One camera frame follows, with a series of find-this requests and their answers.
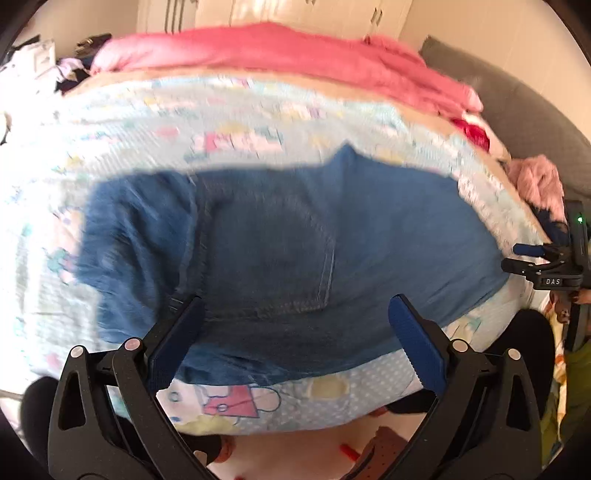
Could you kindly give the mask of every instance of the wardrobe handle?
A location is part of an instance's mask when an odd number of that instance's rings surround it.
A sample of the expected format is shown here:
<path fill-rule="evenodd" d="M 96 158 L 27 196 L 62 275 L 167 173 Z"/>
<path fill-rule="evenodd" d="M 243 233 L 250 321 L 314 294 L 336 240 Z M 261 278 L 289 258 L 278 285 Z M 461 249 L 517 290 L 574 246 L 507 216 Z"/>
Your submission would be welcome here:
<path fill-rule="evenodd" d="M 181 8 L 180 12 L 178 13 L 178 32 L 180 33 L 183 29 L 183 15 L 184 15 L 184 4 L 186 0 L 181 0 Z"/>
<path fill-rule="evenodd" d="M 164 16 L 164 31 L 168 33 L 168 14 L 170 12 L 170 0 L 166 2 L 166 15 Z"/>
<path fill-rule="evenodd" d="M 174 33 L 174 21 L 177 19 L 178 0 L 174 0 L 173 19 L 170 21 L 170 33 Z"/>

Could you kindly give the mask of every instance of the grey headboard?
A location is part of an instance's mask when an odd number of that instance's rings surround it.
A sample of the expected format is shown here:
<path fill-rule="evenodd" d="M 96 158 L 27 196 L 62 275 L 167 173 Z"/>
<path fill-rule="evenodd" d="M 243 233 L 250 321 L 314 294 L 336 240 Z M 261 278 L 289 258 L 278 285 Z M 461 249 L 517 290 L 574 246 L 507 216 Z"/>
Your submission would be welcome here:
<path fill-rule="evenodd" d="M 591 144 L 554 105 L 503 70 L 428 37 L 420 51 L 431 68 L 478 92 L 484 119 L 514 158 L 544 154 L 558 167 L 568 199 L 591 217 Z"/>

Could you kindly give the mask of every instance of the red object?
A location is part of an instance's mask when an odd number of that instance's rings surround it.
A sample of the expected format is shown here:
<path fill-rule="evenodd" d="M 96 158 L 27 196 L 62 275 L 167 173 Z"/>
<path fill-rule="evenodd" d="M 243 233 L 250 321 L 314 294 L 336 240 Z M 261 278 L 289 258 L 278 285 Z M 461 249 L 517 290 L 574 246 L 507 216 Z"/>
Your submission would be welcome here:
<path fill-rule="evenodd" d="M 488 138 L 486 131 L 479 125 L 472 125 L 466 122 L 463 118 L 451 118 L 450 122 L 464 132 L 473 144 L 480 147 L 486 152 L 491 150 L 491 140 Z"/>
<path fill-rule="evenodd" d="M 226 397 L 209 397 L 203 406 L 204 415 L 224 417 L 247 417 L 257 419 L 259 414 L 248 385 L 228 387 Z"/>
<path fill-rule="evenodd" d="M 222 448 L 214 460 L 214 463 L 226 462 L 232 456 L 234 450 L 236 450 L 236 440 L 234 440 L 234 437 L 220 435 L 220 440 L 222 441 Z"/>
<path fill-rule="evenodd" d="M 96 55 L 92 74 L 180 66 L 269 70 L 337 80 L 447 117 L 482 110 L 470 86 L 429 69 L 417 53 L 394 40 L 374 35 L 341 40 L 268 22 L 111 40 Z"/>
<path fill-rule="evenodd" d="M 353 450 L 349 445 L 346 443 L 341 443 L 339 445 L 339 450 L 343 452 L 352 462 L 356 462 L 361 454 L 357 450 Z"/>

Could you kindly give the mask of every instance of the red fabric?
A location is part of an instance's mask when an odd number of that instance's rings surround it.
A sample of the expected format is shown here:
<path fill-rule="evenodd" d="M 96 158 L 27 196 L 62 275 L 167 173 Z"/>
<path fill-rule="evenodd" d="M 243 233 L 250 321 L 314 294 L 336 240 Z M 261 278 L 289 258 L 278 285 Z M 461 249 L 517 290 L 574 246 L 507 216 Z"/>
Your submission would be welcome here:
<path fill-rule="evenodd" d="M 473 144 L 486 152 L 491 150 L 491 139 L 488 138 L 486 131 L 479 125 L 472 125 L 463 118 L 452 118 L 450 122 L 464 132 Z"/>
<path fill-rule="evenodd" d="M 417 53 L 394 40 L 340 40 L 273 23 L 111 40 L 96 55 L 92 74 L 179 66 L 270 70 L 337 80 L 445 116 L 482 110 L 470 86 L 429 69 Z"/>

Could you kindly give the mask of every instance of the white wall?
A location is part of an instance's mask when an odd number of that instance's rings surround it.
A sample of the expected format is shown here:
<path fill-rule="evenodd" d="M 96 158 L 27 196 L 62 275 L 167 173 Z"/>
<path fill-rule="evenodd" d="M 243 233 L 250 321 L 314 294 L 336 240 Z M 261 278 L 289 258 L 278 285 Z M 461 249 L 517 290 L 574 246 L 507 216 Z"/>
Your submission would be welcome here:
<path fill-rule="evenodd" d="M 56 41 L 59 57 L 72 56 L 76 43 L 91 35 L 134 33 L 138 0 L 49 0 L 21 32 L 16 43 L 41 34 Z"/>
<path fill-rule="evenodd" d="M 516 76 L 591 140 L 591 66 L 542 0 L 414 0 L 400 40 L 419 49 L 427 35 Z"/>

